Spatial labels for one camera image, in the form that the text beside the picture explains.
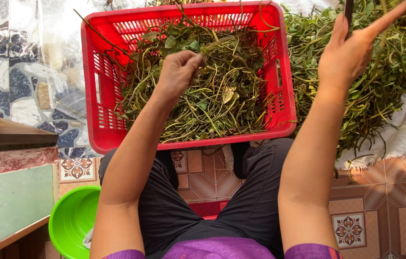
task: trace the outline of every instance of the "person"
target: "person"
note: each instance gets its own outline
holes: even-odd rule
[[[90,257],[342,258],[328,201],[344,104],[373,55],[374,39],[405,11],[406,0],[347,40],[347,20],[336,18],[318,68],[320,87],[296,139],[245,154],[246,182],[216,220],[190,209],[154,157],[172,106],[203,62],[189,50],[167,56],[148,103],[101,162]]]

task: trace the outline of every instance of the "hand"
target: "hand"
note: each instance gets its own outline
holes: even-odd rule
[[[190,50],[183,50],[166,56],[158,84],[152,97],[172,107],[182,93],[198,78],[198,68],[203,56]]]
[[[321,55],[318,76],[321,86],[335,86],[348,91],[355,79],[363,74],[373,56],[374,39],[406,11],[406,0],[364,29],[349,31],[343,14],[336,18],[331,40]]]

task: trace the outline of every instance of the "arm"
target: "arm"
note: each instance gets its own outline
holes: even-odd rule
[[[182,51],[166,57],[158,84],[118,147],[104,176],[90,258],[135,249],[144,253],[137,206],[152,168],[165,121],[189,86],[202,56]]]
[[[374,39],[405,11],[406,1],[347,41],[347,20],[336,18],[318,68],[319,90],[283,165],[278,208],[284,251],[304,243],[338,250],[328,203],[344,105],[351,83],[371,60]]]

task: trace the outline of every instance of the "purple shirt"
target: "purple shirt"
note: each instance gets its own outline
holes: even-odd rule
[[[163,259],[274,259],[263,245],[249,238],[212,237],[179,242],[165,254]],[[145,259],[138,250],[123,250],[104,259]],[[300,244],[288,249],[285,259],[342,259],[332,247],[318,244]]]

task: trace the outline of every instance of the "black pants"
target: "black pants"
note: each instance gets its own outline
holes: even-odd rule
[[[281,169],[291,144],[291,139],[276,139],[248,149],[243,158],[246,182],[216,220],[203,220],[197,215],[171,186],[165,167],[155,159],[138,208],[146,257],[161,258],[180,241],[234,236],[252,238],[276,258],[283,258],[277,196]],[[101,160],[101,182],[115,151]]]

